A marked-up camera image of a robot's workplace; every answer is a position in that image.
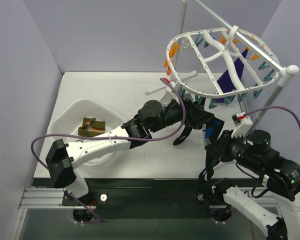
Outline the black blue sock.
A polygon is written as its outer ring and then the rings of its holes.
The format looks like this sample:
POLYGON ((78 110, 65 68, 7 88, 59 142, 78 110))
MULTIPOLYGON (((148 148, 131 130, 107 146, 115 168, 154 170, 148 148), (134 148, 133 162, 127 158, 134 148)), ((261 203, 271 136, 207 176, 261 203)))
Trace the black blue sock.
POLYGON ((192 127, 191 127, 191 125, 186 124, 186 125, 184 126, 184 129, 183 129, 183 131, 181 132, 180 136, 177 137, 177 138, 173 141, 172 144, 173 144, 174 146, 177 146, 177 145, 182 144, 182 143, 189 137, 189 135, 191 134, 191 132, 192 132, 192 127))
MULTIPOLYGON (((223 129, 224 121, 214 117, 213 119, 206 122, 202 127, 202 137, 204 147, 216 142, 219 135, 223 129)), ((201 171, 198 176, 199 182, 201 184, 209 181, 214 174, 214 167, 219 164, 219 161, 214 159, 208 152, 205 156, 205 168, 201 171)))

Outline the white round clip hanger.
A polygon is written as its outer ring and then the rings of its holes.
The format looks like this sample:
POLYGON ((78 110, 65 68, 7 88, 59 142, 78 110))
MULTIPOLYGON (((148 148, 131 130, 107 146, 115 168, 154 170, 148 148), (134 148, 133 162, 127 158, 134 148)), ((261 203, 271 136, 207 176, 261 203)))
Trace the white round clip hanger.
MULTIPOLYGON (((218 52, 218 50, 216 48, 209 45, 205 40, 199 39, 199 36, 197 34, 193 35, 192 38, 193 38, 194 42, 198 45, 198 49, 200 50, 200 52, 204 58, 208 58, 218 52)), ((256 72, 256 74, 260 80, 263 80, 269 73, 272 72, 272 67, 265 65, 263 59, 255 56, 255 53, 251 49, 246 47, 246 45, 242 41, 235 39, 233 42, 234 42, 235 46, 238 48, 238 50, 240 51, 240 53, 243 55, 243 57, 248 61, 249 65, 252 67, 252 69, 256 72)), ((193 61, 196 62, 195 66, 194 66, 195 70, 197 70, 199 72, 203 72, 205 74, 205 78, 203 79, 203 86, 195 87, 187 82, 187 80, 182 76, 181 70, 179 70, 176 67, 176 71, 178 72, 179 77, 185 80, 184 81, 185 84, 187 84, 189 87, 191 87, 192 89, 194 89, 198 92, 205 93, 205 94, 215 94, 217 91, 214 88, 214 85, 212 84, 212 82, 210 81, 210 78, 209 78, 207 72, 204 70, 204 67, 202 66, 201 62, 197 58, 197 55, 196 55, 195 51, 192 49, 192 47, 186 46, 184 39, 182 39, 180 45, 177 46, 177 52, 178 52, 178 59, 180 59, 182 63, 185 63, 185 61, 187 59, 192 58, 193 61)), ((232 61, 235 62, 236 59, 237 59, 237 57, 233 57, 232 61)), ((222 74, 227 70, 226 63, 222 57, 219 57, 219 58, 209 62, 208 66, 217 81, 222 76, 222 74)), ((240 81, 246 88, 254 87, 256 85, 254 79, 252 78, 252 76, 250 75, 250 73, 248 72, 246 67, 244 67, 244 69, 243 69, 243 74, 242 74, 240 81)), ((182 93, 189 93, 185 90, 180 90, 180 91, 182 93)), ((248 95, 248 94, 252 94, 254 98, 257 98, 260 95, 259 94, 258 96, 256 96, 256 95, 254 95, 253 92, 249 92, 246 95, 248 95)), ((233 97, 229 97, 228 99, 225 99, 222 97, 222 98, 218 98, 218 99, 223 99, 223 101, 226 104, 229 104, 233 101, 233 99, 238 100, 238 97, 233 96, 233 97)), ((216 100, 212 100, 212 103, 210 105, 211 108, 214 108, 216 106, 216 104, 217 104, 216 100)))

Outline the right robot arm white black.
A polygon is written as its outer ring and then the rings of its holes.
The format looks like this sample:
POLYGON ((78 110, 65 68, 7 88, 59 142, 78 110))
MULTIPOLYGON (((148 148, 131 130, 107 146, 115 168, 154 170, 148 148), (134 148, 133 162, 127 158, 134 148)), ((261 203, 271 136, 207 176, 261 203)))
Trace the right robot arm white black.
POLYGON ((300 165, 271 147, 271 135, 252 130, 245 139, 232 138, 225 130, 218 140, 205 146, 206 176, 220 162, 235 161, 258 176, 265 189, 245 195, 229 178, 212 186, 211 197, 227 204, 252 221, 268 240, 300 240, 300 165))

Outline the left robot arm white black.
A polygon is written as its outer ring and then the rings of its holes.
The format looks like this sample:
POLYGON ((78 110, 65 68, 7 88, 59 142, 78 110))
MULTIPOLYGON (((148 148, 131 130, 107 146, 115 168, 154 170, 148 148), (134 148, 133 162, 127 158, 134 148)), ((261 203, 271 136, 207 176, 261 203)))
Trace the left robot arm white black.
POLYGON ((167 106, 157 100, 149 100, 131 120, 92 140, 70 143, 62 139, 55 140, 45 158, 52 186, 66 189, 79 205, 85 206, 90 203, 92 193, 85 179, 76 173, 78 167, 103 155, 152 142, 151 133, 177 122, 184 126, 181 135, 173 141, 173 145, 179 145, 192 130, 201 130, 214 117, 213 113, 205 111, 191 100, 177 102, 172 99, 167 106))

